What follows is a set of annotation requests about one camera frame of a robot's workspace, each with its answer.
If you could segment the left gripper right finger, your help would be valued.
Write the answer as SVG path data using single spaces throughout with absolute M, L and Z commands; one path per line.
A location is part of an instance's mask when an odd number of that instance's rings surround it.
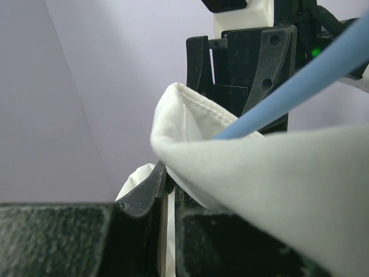
M 329 276 L 318 264 L 225 210 L 175 187 L 177 276 Z

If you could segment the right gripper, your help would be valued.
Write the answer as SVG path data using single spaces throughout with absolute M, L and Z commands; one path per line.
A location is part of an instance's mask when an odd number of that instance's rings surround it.
M 186 85 L 240 117 L 346 31 L 316 1 L 205 1 L 214 38 L 186 40 Z

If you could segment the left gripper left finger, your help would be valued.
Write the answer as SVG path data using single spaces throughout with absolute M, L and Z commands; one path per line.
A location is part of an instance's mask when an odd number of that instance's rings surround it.
M 167 172 L 114 203 L 1 205 L 2 276 L 164 276 Z

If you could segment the blue wire hanger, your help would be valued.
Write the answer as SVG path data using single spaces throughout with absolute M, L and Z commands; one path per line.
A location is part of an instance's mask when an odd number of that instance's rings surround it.
M 215 136 L 236 139 L 268 125 L 368 61 L 368 13 L 265 100 Z

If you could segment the white shirt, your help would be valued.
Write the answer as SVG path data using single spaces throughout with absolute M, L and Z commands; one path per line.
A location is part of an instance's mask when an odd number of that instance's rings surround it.
M 368 275 L 368 124 L 235 140 L 236 117 L 180 83 L 160 98 L 150 143 L 170 177 L 334 276 Z

